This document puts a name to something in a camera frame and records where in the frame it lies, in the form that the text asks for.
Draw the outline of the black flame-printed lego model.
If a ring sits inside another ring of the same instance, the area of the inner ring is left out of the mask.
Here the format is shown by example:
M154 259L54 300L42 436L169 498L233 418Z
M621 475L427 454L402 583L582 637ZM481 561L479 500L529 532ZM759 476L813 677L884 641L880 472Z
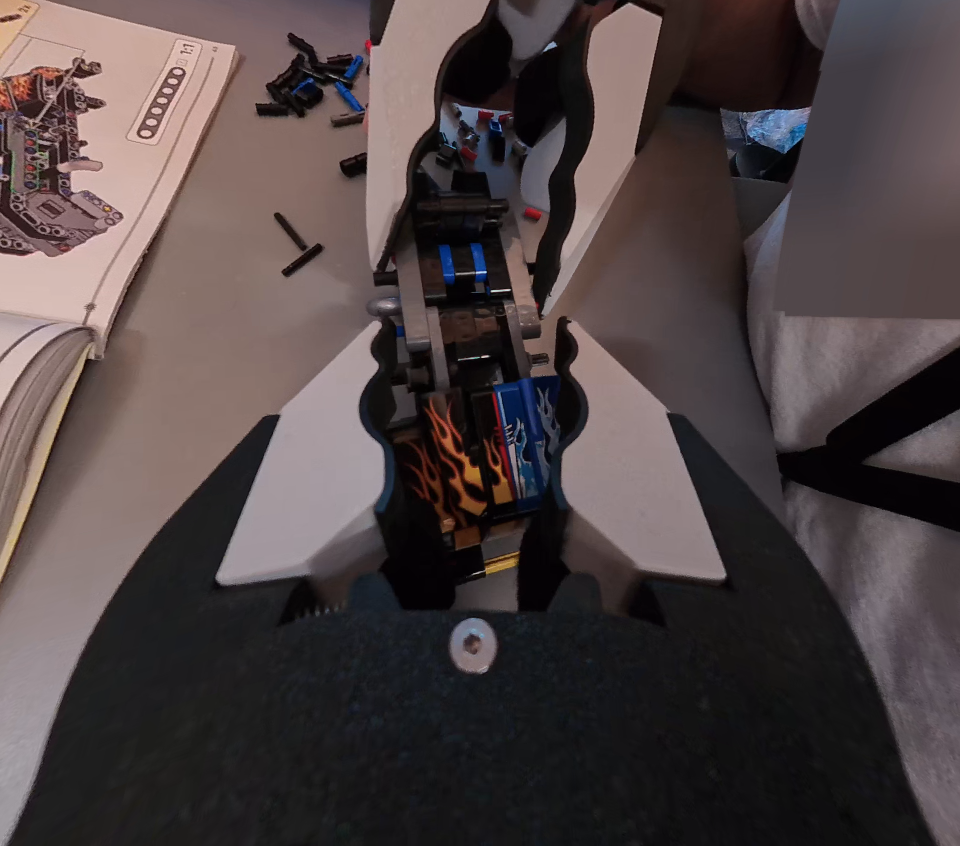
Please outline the black flame-printed lego model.
M418 167L412 202L377 286L377 379L362 418L390 447L376 506L394 586L416 605L517 563L523 532L547 491L561 433L560 380L541 335L509 201L483 173L455 170L444 189Z

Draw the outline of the lego instruction booklet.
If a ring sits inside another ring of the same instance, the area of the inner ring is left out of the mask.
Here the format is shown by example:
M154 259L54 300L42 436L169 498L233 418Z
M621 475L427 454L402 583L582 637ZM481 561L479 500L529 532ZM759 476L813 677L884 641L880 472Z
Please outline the lego instruction booklet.
M87 360L101 359L235 48L1 0L1 574Z

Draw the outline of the person's right forearm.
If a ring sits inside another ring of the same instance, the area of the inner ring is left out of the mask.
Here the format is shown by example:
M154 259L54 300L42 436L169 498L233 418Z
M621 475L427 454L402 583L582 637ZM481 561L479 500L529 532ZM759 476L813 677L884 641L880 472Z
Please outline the person's right forearm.
M678 94L732 111L808 108L822 57L795 0L703 0Z

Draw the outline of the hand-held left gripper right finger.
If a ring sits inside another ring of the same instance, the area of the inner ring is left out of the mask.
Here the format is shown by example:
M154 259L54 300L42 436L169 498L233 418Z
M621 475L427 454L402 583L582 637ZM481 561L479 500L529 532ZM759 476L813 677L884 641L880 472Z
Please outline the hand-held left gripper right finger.
M572 416L552 481L560 559L604 607L644 580L720 587L727 572L667 408L580 324L558 320L555 363Z

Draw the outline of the pile of black blue lego pins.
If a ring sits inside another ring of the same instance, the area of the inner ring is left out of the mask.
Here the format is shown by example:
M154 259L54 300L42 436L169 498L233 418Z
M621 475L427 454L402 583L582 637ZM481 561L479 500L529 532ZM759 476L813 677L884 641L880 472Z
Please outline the pile of black blue lego pins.
M302 119L321 104L326 90L331 88L346 107L346 111L331 114L331 125L344 128L362 124L367 107L354 94L354 87L366 68L367 57L353 53L322 56L310 42L294 33L288 33L286 39L294 49L293 59L265 84L269 100L255 105L256 115Z

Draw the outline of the clear plastic bag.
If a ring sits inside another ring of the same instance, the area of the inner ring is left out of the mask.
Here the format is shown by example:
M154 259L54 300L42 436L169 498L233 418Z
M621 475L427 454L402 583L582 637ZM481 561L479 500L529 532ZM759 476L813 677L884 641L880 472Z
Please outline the clear plastic bag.
M732 177L790 184L810 119L810 108L737 112L721 109Z

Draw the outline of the pile of small red black lego pieces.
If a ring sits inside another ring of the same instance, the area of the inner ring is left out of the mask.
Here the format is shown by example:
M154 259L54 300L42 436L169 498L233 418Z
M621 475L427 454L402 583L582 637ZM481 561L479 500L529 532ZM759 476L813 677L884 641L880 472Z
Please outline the pile of small red black lego pieces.
M496 108L474 108L446 100L440 106L435 150L421 166L444 191L490 193L509 202L528 225L546 223L546 209L521 192L526 147L513 131L514 117Z

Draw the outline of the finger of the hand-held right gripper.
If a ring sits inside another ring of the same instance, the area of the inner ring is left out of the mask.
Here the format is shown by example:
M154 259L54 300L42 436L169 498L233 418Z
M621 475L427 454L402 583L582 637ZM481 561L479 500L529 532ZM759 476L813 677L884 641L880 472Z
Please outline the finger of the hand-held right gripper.
M389 243L408 193L415 148L437 128L441 69L491 0L394 0L370 53L366 239L370 266Z
M520 178L522 202L549 214L541 221L540 245L560 207L548 199L548 181L575 132L588 143L572 174L574 210L558 255L558 275L545 297L547 315L584 258L637 157L642 114L651 81L662 19L640 6L624 5L592 29L585 49L585 79L591 115L569 112L526 156Z

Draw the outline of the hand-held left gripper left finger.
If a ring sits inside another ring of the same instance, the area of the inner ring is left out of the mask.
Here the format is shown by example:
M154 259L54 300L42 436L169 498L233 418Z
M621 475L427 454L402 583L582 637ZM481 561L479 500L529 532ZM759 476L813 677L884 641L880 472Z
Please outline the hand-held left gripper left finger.
M223 587L308 579L346 597L386 551L374 508L385 482L380 444L359 401L378 363L370 324L281 410L216 580Z

